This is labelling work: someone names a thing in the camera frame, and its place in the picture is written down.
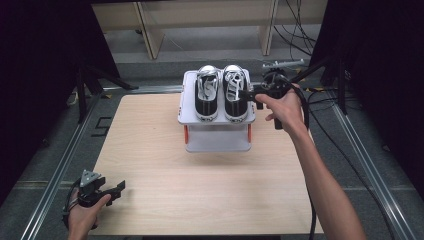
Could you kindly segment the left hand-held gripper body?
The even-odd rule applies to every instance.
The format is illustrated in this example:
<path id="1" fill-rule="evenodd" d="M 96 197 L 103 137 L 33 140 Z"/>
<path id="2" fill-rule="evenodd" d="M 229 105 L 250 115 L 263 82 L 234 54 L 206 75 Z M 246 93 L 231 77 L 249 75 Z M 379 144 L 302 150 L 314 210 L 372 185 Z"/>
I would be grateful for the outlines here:
<path id="1" fill-rule="evenodd" d="M 82 207 L 92 207 L 101 198 L 100 187 L 106 183 L 106 178 L 99 173 L 84 170 L 80 178 L 78 204 Z"/>

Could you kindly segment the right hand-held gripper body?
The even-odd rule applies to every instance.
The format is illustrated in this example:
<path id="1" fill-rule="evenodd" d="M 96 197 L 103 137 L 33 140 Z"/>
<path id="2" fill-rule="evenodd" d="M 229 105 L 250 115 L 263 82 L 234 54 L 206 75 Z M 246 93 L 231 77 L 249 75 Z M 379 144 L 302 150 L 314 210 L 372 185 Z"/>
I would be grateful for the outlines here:
<path id="1" fill-rule="evenodd" d="M 297 94 L 297 85 L 290 83 L 282 74 L 272 72 L 265 75 L 261 85 L 256 87 L 254 91 L 256 92 L 256 95 L 265 94 L 272 98 L 280 99 L 291 89 L 293 89 Z M 279 120 L 275 119 L 271 121 L 275 122 L 278 129 L 283 129 L 282 123 Z"/>

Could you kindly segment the black and white canvas sneaker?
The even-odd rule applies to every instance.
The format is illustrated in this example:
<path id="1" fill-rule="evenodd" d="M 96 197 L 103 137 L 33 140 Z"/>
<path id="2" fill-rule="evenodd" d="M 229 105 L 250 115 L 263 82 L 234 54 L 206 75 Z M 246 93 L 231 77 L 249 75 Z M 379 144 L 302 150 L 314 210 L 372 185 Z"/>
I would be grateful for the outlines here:
<path id="1" fill-rule="evenodd" d="M 212 65 L 201 67 L 195 80 L 195 113 L 200 121 L 213 121 L 218 114 L 219 70 Z"/>
<path id="2" fill-rule="evenodd" d="M 247 78 L 238 65 L 228 65 L 223 72 L 223 93 L 225 116 L 230 122 L 243 122 L 247 116 L 248 103 L 240 97 L 240 92 L 247 89 Z"/>

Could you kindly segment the grey shoe rack orange posts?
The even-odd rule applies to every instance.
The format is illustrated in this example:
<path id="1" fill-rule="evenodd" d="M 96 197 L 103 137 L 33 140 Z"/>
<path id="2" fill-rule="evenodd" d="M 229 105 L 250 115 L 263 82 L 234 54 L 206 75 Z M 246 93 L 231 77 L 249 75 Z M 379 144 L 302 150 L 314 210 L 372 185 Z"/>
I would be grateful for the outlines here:
<path id="1" fill-rule="evenodd" d="M 232 123 L 225 116 L 222 84 L 217 93 L 217 117 L 211 122 L 201 121 L 195 112 L 195 81 L 197 70 L 186 71 L 178 111 L 178 122 L 186 127 L 188 152 L 237 152 L 251 148 L 251 124 L 256 115 L 254 104 L 248 102 L 247 116 L 241 123 Z"/>

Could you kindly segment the person's right hand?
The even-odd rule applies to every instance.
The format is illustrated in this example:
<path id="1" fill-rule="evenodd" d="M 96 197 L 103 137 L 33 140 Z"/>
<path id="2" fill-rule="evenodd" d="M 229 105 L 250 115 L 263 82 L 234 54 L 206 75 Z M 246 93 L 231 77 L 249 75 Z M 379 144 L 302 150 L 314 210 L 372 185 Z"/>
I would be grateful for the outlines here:
<path id="1" fill-rule="evenodd" d="M 265 94 L 257 94 L 255 99 L 271 110 L 271 113 L 265 117 L 266 121 L 279 120 L 283 129 L 290 136 L 308 134 L 301 110 L 301 101 L 293 89 L 289 90 L 280 99 L 275 99 Z"/>

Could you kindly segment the person's left hand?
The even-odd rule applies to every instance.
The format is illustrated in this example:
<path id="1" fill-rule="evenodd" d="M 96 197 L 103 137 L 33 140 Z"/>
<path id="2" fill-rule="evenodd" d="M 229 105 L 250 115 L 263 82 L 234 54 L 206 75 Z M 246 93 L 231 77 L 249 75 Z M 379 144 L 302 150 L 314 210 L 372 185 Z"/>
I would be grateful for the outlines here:
<path id="1" fill-rule="evenodd" d="M 98 223 L 97 215 L 109 202 L 111 195 L 103 196 L 95 205 L 85 208 L 80 205 L 73 207 L 68 219 L 68 240 L 87 240 L 88 233 Z"/>

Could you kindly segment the black metal stand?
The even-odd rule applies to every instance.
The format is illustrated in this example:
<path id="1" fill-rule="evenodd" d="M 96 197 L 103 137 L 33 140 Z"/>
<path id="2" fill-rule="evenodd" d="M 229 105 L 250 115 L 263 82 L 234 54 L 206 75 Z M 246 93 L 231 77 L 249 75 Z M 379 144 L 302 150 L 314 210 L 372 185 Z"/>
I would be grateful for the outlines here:
<path id="1" fill-rule="evenodd" d="M 326 56 L 317 61 L 315 64 L 309 66 L 305 71 L 302 71 L 297 76 L 292 78 L 291 82 L 298 83 L 322 67 L 324 67 L 325 70 L 321 77 L 321 82 L 324 86 L 329 86 L 334 82 L 337 83 L 337 104 L 342 113 L 346 115 L 346 68 L 345 63 L 341 57 L 337 57 L 336 55 Z"/>
<path id="2" fill-rule="evenodd" d="M 79 106 L 79 123 L 88 115 L 88 107 L 86 103 L 86 90 L 91 94 L 99 95 L 103 92 L 99 80 L 105 79 L 110 83 L 117 85 L 125 90 L 136 90 L 137 86 L 130 85 L 120 78 L 118 72 L 112 74 L 110 71 L 102 70 L 92 64 L 87 64 L 84 61 L 77 61 L 76 68 L 76 89 Z"/>

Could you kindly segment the light wooden furniture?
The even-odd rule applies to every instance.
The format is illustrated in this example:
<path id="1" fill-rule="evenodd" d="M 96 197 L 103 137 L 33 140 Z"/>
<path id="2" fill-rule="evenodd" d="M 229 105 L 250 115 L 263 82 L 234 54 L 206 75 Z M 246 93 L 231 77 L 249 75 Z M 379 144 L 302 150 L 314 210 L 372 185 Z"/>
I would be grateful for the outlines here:
<path id="1" fill-rule="evenodd" d="M 101 0 L 91 5 L 104 32 L 139 30 L 147 55 L 158 57 L 169 28 L 255 26 L 270 54 L 274 26 L 295 23 L 296 0 Z"/>

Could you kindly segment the dark curtain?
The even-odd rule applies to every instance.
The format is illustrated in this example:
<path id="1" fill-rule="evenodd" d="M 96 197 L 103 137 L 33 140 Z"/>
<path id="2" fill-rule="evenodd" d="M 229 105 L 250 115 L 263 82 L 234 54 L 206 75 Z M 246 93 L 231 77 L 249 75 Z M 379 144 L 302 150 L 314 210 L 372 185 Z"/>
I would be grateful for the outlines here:
<path id="1" fill-rule="evenodd" d="M 79 69 L 119 75 L 95 0 L 0 0 L 0 206 L 64 109 Z"/>
<path id="2" fill-rule="evenodd" d="M 311 61 L 331 54 L 424 198 L 424 0 L 328 0 Z"/>

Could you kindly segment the metal floor rail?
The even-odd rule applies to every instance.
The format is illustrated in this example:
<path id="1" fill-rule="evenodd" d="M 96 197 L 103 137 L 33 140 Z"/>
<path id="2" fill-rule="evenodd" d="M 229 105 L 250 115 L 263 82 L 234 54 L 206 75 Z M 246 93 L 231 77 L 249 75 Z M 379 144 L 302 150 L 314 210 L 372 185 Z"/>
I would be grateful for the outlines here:
<path id="1" fill-rule="evenodd" d="M 373 159 L 363 144 L 363 141 L 360 139 L 349 117 L 344 114 L 337 105 L 333 107 L 333 111 L 349 139 L 359 162 L 361 163 L 365 174 L 374 189 L 375 195 L 384 209 L 386 217 L 394 227 L 397 236 L 400 240 L 418 240 L 417 235 L 407 221 L 406 215 L 401 210 L 400 205 L 378 171 Z"/>
<path id="2" fill-rule="evenodd" d="M 68 170 L 71 160 L 88 126 L 92 112 L 100 99 L 100 94 L 93 95 L 88 103 L 86 115 L 77 124 L 71 139 L 66 146 L 64 153 L 49 181 L 43 191 L 43 195 L 38 201 L 33 213 L 30 215 L 26 228 L 20 237 L 20 240 L 35 240 L 40 227 L 52 205 L 52 202 L 58 192 L 61 181 Z"/>

